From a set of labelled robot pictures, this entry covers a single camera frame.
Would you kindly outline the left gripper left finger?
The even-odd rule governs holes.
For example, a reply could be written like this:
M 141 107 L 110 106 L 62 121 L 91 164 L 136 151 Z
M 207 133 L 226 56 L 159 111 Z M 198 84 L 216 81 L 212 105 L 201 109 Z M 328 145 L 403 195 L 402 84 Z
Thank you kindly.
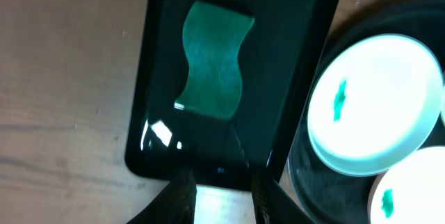
M 194 224 L 196 195 L 193 171 L 184 168 L 127 224 Z

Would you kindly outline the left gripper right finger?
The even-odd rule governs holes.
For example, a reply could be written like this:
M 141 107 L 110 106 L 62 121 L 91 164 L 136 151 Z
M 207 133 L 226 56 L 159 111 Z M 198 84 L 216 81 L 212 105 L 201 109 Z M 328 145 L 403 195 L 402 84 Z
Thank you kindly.
M 256 224 L 314 224 L 269 175 L 253 175 Z

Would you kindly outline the white plate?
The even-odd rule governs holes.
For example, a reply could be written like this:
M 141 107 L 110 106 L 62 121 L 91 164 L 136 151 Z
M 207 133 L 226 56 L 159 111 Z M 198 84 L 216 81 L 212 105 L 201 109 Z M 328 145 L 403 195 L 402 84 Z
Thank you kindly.
M 444 224 L 444 147 L 417 150 L 375 179 L 369 223 Z

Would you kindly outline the mint green plate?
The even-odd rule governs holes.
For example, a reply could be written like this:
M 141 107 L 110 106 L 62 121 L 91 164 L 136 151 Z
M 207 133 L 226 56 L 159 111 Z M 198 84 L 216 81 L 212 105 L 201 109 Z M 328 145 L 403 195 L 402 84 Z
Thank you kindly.
M 315 83 L 307 112 L 311 146 L 338 173 L 382 173 L 426 141 L 443 85 L 437 57 L 420 40 L 390 33 L 360 40 Z

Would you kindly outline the green wavy sponge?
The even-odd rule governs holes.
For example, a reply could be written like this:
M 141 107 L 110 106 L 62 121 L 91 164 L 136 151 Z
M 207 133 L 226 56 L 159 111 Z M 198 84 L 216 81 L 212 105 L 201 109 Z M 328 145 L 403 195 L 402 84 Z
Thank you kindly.
M 182 30 L 188 77 L 176 109 L 232 118 L 243 87 L 238 54 L 254 21 L 253 16 L 204 1 L 191 6 Z

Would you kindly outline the pale green plate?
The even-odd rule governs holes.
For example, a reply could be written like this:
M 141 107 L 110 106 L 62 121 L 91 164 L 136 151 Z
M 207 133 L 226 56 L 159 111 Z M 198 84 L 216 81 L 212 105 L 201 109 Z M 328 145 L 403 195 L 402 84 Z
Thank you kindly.
M 440 118 L 441 118 L 443 126 L 445 126 L 445 85 L 442 88 L 442 100 L 441 100 L 441 107 L 440 107 Z

